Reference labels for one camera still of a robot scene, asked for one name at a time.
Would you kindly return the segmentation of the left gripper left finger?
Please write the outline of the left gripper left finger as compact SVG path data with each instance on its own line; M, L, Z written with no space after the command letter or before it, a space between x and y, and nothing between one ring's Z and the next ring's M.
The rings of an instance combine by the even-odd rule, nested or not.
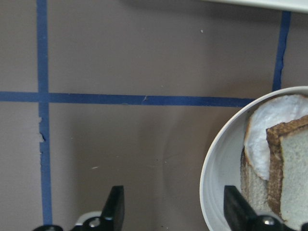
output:
M102 231L121 231L124 215L124 186L113 186L100 216Z

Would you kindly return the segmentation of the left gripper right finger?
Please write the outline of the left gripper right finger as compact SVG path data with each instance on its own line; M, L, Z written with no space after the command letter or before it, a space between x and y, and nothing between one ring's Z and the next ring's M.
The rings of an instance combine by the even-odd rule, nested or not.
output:
M233 185L224 186L223 212L231 231L251 231L257 214Z

